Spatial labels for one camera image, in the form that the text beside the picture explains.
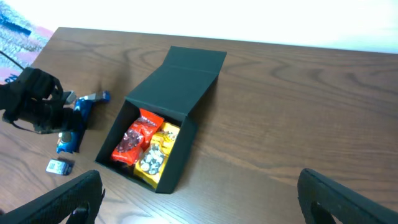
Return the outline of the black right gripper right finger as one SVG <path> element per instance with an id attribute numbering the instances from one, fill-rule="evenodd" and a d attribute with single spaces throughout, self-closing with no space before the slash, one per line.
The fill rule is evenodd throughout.
<path id="1" fill-rule="evenodd" d="M 313 169 L 301 171 L 298 202 L 306 223 L 397 223 L 390 210 Z"/>

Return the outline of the dark green box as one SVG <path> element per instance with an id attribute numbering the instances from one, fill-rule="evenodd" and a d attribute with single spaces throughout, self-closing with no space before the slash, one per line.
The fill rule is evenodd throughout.
<path id="1" fill-rule="evenodd" d="M 174 192 L 197 133 L 191 113 L 217 82 L 227 53 L 172 46 L 162 65 L 126 95 L 95 161 L 158 194 Z M 128 127 L 139 117 L 139 109 L 153 112 L 180 127 L 158 186 L 152 187 L 111 160 L 111 153 Z"/>

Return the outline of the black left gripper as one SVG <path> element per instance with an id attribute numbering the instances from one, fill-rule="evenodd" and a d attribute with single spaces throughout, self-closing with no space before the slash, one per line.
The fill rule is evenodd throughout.
<path id="1" fill-rule="evenodd" d="M 75 115 L 65 104 L 60 80 L 38 68 L 25 68 L 13 82 L 1 85 L 2 120 L 21 129 L 17 120 L 33 125 L 33 133 L 68 131 Z"/>

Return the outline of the yellow candy bag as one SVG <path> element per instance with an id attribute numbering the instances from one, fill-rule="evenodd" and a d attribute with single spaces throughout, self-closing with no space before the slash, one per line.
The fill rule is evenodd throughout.
<path id="1" fill-rule="evenodd" d="M 163 122 L 152 136 L 147 150 L 136 162 L 134 175 L 156 189 L 179 132 L 178 126 Z"/>

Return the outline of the small blue barcode packet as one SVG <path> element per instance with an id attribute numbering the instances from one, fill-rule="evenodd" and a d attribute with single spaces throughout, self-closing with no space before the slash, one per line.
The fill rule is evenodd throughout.
<path id="1" fill-rule="evenodd" d="M 74 161 L 68 159 L 51 159 L 45 171 L 51 174 L 66 176 L 72 172 L 74 163 Z"/>

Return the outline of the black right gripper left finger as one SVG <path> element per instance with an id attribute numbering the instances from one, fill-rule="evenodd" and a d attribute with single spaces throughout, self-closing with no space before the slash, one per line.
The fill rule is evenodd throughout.
<path id="1" fill-rule="evenodd" d="M 1 223 L 94 223 L 104 195 L 100 173 L 89 170 L 1 215 Z"/>

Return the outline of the red Hacks candy bag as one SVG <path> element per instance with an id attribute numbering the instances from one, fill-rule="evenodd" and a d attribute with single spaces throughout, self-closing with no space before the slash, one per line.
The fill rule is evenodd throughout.
<path id="1" fill-rule="evenodd" d="M 158 131 L 163 117 L 150 111 L 139 109 L 140 116 L 124 133 L 122 140 L 111 154 L 112 161 L 133 166 L 149 147 L 152 136 Z"/>

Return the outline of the blue Oreo pack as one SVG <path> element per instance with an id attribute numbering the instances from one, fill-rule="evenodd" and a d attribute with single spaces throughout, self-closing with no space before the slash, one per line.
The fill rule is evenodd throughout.
<path id="1" fill-rule="evenodd" d="M 69 152 L 73 154 L 79 151 L 81 139 L 86 129 L 86 122 L 93 106 L 93 101 L 88 96 L 82 96 L 75 101 L 73 114 L 75 115 L 72 127 L 68 131 L 58 134 L 56 152 Z"/>

